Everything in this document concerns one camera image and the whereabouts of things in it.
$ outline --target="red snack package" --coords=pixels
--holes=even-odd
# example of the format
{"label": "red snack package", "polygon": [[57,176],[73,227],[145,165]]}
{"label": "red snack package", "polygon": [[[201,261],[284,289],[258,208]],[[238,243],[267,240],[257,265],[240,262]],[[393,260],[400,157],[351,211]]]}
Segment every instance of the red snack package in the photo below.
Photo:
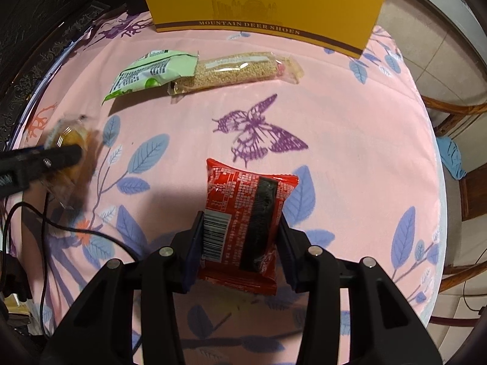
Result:
{"label": "red snack package", "polygon": [[260,175],[207,159],[203,255],[199,278],[275,295],[276,234],[296,176]]}

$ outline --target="barcode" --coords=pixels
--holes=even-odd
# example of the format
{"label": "barcode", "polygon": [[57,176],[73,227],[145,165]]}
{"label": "barcode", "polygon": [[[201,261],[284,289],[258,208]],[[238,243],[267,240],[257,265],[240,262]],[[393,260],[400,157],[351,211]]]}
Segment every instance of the barcode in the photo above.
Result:
{"label": "barcode", "polygon": [[203,259],[222,262],[223,245],[232,214],[205,210],[203,221]]}

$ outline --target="yellow shoe box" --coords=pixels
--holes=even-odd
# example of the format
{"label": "yellow shoe box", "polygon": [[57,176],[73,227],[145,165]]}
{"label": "yellow shoe box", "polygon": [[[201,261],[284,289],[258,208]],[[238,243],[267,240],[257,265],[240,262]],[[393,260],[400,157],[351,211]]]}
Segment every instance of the yellow shoe box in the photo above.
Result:
{"label": "yellow shoe box", "polygon": [[146,0],[157,31],[238,30],[362,54],[384,0]]}

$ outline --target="green snack package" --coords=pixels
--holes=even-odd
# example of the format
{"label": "green snack package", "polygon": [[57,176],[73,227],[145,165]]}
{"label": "green snack package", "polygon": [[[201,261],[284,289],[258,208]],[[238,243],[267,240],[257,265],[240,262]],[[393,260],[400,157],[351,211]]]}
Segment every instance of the green snack package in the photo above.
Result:
{"label": "green snack package", "polygon": [[153,50],[118,74],[102,104],[129,92],[162,86],[181,77],[192,77],[198,55],[178,50]]}

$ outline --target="purple coral print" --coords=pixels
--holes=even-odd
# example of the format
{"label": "purple coral print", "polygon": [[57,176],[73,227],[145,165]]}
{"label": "purple coral print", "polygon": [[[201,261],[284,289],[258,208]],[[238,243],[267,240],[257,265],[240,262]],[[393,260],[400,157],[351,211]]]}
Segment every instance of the purple coral print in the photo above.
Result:
{"label": "purple coral print", "polygon": [[282,153],[308,149],[308,145],[298,137],[279,126],[267,123],[264,113],[274,101],[273,94],[262,102],[255,104],[249,111],[231,111],[223,118],[214,121],[218,127],[213,132],[240,132],[232,146],[233,162],[243,159],[245,167],[250,161],[262,159],[269,151]]}
{"label": "purple coral print", "polygon": [[98,41],[104,40],[106,38],[113,40],[113,38],[116,38],[119,34],[121,34],[120,38],[122,38],[124,35],[131,37],[133,35],[140,33],[142,29],[152,25],[151,18],[145,20],[139,20],[135,23],[132,23],[132,21],[138,16],[139,15],[127,15],[125,19],[117,19],[117,21],[115,22],[116,23],[115,26],[100,31],[98,34],[101,35],[101,37],[98,38],[96,41],[92,42],[91,44],[87,45],[85,49],[94,45]]}

